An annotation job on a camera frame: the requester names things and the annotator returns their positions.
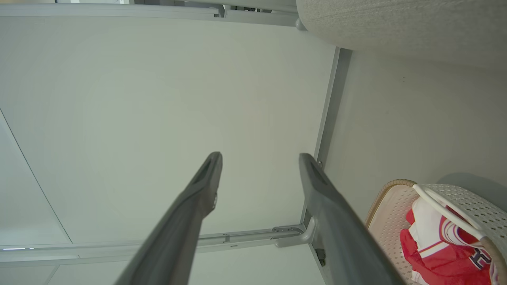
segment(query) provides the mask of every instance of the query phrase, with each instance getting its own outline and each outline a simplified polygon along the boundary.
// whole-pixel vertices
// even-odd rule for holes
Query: basket handle
[[[422,189],[418,184],[413,185],[412,188],[414,188],[414,190],[417,192],[417,194],[419,194],[419,196],[421,196],[426,202],[428,202],[435,210],[437,210],[444,217],[448,218],[451,222],[453,222],[454,224],[456,224],[456,226],[460,227],[465,232],[467,232],[467,233],[471,234],[472,236],[474,236],[477,240],[481,240],[483,237],[486,236],[481,231],[479,231],[478,229],[474,228],[469,223],[463,221],[458,216],[456,216],[451,211],[449,211],[444,206],[442,206],[440,203],[438,203],[435,200],[435,198],[441,199],[441,200],[444,200],[444,199],[442,199],[437,193],[435,193],[430,188],[424,187],[425,189]]]

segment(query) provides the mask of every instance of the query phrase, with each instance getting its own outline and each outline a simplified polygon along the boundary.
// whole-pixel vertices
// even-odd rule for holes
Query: floor
[[[326,174],[361,220],[394,179],[458,185],[507,211],[506,79],[506,72],[353,52]],[[318,236],[313,245],[322,248]]]

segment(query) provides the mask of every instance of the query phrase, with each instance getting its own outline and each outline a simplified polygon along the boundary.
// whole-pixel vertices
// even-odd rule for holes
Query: perforated plastic
[[[412,187],[405,185],[392,187],[380,201],[369,227],[375,240],[409,285],[418,283],[411,280],[412,266],[403,257],[400,231],[410,227],[405,216],[418,197]]]
[[[507,257],[507,213],[467,189],[447,184],[423,184],[452,203],[476,224]]]
[[[507,257],[507,213],[484,198],[458,186],[446,184],[423,184],[449,206],[465,213],[465,219],[479,225],[482,231],[496,245],[500,253]],[[405,216],[412,203],[419,197],[412,187],[397,185],[387,189],[383,198],[376,201],[376,211],[371,213],[369,231],[409,285],[418,283],[411,280],[412,266],[405,261],[400,245],[400,231],[410,224]]]

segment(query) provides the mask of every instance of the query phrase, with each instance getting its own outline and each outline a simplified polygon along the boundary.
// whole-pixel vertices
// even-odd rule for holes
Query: gray fabric cushion
[[[338,46],[507,68],[507,0],[297,0],[306,28]]]

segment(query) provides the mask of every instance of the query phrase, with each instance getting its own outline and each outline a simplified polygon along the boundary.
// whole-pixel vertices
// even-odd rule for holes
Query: white panel
[[[324,285],[307,244],[197,254],[189,285]]]
[[[60,265],[48,285],[111,285],[128,262]],[[196,254],[189,285],[324,285],[307,244]]]
[[[0,245],[67,243],[0,112]]]
[[[5,17],[0,38],[0,106],[74,242],[145,238],[217,150],[202,234],[299,223],[298,154],[315,149],[333,46],[129,17]]]
[[[0,268],[4,285],[46,285],[54,266]]]
[[[112,285],[128,261],[60,265],[48,285]]]
[[[361,218],[393,179],[482,177],[476,193],[506,205],[502,186],[487,193],[491,181],[507,186],[506,78],[495,70],[354,51],[326,173]]]

